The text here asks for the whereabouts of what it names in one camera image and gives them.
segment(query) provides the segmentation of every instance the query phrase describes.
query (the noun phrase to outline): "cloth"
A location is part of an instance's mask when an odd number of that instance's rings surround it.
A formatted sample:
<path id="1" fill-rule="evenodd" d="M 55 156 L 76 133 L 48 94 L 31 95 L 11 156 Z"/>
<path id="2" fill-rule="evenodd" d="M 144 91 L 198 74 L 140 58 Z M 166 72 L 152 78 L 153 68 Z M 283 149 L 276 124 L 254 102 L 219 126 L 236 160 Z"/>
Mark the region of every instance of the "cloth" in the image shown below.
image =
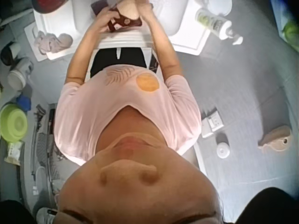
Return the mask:
<path id="1" fill-rule="evenodd" d="M 34 45 L 38 47 L 42 55 L 48 52 L 58 53 L 64 49 L 68 49 L 73 44 L 73 38 L 68 34 L 61 34 L 57 38 L 54 34 L 44 34 L 42 31 L 34 41 Z"/>
<path id="2" fill-rule="evenodd" d="M 126 106 L 151 120 L 168 147 L 184 154 L 201 132 L 198 105 L 186 79 L 171 76 L 164 83 L 152 71 L 133 65 L 113 65 L 80 86 L 67 83 L 56 111 L 57 147 L 83 165 L 96 151 L 104 128 Z"/>
<path id="3" fill-rule="evenodd" d="M 91 4 L 95 15 L 98 15 L 101 10 L 107 6 L 109 6 L 107 0 L 99 0 Z M 116 11 L 120 15 L 119 19 L 113 18 L 109 21 L 108 28 L 110 32 L 128 27 L 142 26 L 142 20 L 137 10 L 135 0 L 121 0 L 111 7 L 110 11 Z"/>

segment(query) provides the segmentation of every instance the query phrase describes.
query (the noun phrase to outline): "wall socket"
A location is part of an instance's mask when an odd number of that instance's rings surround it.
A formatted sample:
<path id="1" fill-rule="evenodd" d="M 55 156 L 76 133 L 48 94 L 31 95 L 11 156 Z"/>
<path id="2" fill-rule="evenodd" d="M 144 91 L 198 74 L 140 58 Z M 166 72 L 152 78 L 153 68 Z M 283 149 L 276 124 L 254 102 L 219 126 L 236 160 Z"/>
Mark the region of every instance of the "wall socket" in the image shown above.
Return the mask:
<path id="1" fill-rule="evenodd" d="M 218 111 L 213 113 L 210 117 L 208 117 L 209 125 L 213 132 L 219 130 L 220 128 L 224 127 L 223 121 L 220 117 L 220 114 Z"/>

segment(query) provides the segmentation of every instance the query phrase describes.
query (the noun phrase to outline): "white bottle cap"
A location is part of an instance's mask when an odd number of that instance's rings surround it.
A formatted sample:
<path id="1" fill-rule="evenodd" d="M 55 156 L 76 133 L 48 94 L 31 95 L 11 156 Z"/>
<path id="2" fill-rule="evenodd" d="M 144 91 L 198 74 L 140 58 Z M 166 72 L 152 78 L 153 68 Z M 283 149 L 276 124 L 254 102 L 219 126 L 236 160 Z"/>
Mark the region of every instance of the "white bottle cap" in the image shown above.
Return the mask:
<path id="1" fill-rule="evenodd" d="M 243 43 L 243 37 L 240 36 L 240 35 L 238 35 L 238 34 L 236 34 L 236 33 L 232 30 L 232 28 L 228 28 L 228 29 L 226 30 L 226 35 L 227 35 L 229 38 L 231 38 L 231 39 L 234 40 L 233 45 L 238 45 L 238 44 Z"/>
<path id="2" fill-rule="evenodd" d="M 238 35 L 238 34 L 236 34 L 236 35 L 233 37 L 233 40 L 234 40 L 233 45 L 238 45 L 238 44 L 243 43 L 243 37 L 240 36 L 240 35 Z"/>
<path id="3" fill-rule="evenodd" d="M 230 154 L 230 148 L 228 144 L 223 142 L 217 146 L 217 155 L 219 156 L 219 158 L 221 159 L 228 158 L 229 154 Z"/>

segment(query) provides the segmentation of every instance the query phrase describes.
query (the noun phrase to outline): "bottle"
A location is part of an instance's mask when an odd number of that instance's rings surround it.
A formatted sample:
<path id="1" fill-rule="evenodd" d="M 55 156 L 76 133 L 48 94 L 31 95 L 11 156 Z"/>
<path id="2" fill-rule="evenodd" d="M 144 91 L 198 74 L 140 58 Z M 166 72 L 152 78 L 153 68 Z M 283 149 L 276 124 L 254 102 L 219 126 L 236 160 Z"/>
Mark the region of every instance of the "bottle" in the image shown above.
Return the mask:
<path id="1" fill-rule="evenodd" d="M 28 76 L 33 70 L 33 63 L 28 57 L 20 60 L 19 63 L 10 70 L 7 76 L 7 82 L 16 91 L 21 91 L 26 86 Z"/>
<path id="2" fill-rule="evenodd" d="M 243 37 L 232 30 L 232 22 L 225 18 L 214 15 L 207 10 L 200 9 L 196 13 L 195 19 L 206 26 L 213 34 L 219 37 L 220 40 L 233 39 L 233 45 L 243 42 Z"/>

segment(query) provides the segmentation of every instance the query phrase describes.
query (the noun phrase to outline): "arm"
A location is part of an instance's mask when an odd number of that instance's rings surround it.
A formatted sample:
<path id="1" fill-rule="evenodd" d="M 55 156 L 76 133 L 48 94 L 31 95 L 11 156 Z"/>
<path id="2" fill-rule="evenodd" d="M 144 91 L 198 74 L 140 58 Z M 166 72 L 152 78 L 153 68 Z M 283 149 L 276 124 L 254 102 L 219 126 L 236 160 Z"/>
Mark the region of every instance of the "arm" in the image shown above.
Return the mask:
<path id="1" fill-rule="evenodd" d="M 177 53 L 157 20 L 152 5 L 148 3 L 148 0 L 136 0 L 136 3 L 140 15 L 150 28 L 164 81 L 173 75 L 183 76 Z"/>
<path id="2" fill-rule="evenodd" d="M 98 43 L 101 33 L 107 30 L 107 24 L 113 17 L 119 18 L 119 14 L 117 12 L 109 11 L 107 7 L 99 13 L 96 21 L 85 33 L 71 59 L 65 83 L 75 82 L 80 85 L 84 84 L 94 47 Z"/>

